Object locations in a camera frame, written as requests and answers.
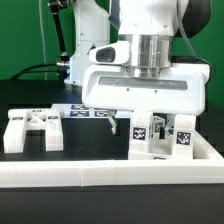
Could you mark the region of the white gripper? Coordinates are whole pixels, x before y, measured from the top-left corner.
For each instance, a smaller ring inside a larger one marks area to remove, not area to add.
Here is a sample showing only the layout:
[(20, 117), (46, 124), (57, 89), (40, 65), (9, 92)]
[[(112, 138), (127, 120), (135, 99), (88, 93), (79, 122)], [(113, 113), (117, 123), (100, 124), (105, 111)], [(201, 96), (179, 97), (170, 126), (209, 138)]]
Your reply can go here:
[[(85, 72), (82, 102), (89, 108), (107, 109), (113, 135), (118, 121), (114, 110), (144, 110), (163, 114), (199, 115), (205, 108), (205, 85), (211, 69), (207, 64), (173, 63), (169, 67), (136, 67), (128, 59), (137, 53), (130, 44), (115, 44), (90, 51), (93, 63)], [(160, 139), (174, 134), (174, 115), (167, 115)]]

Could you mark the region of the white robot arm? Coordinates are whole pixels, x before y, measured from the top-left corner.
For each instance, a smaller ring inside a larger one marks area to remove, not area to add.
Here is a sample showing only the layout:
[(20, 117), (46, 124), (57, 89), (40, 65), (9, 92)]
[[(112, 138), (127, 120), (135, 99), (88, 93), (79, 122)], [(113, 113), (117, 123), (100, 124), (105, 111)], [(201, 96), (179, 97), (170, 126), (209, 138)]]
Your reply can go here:
[(88, 108), (181, 116), (204, 111), (209, 64), (171, 56), (175, 37), (188, 41), (209, 22), (211, 0), (70, 0), (76, 51), (71, 80)]

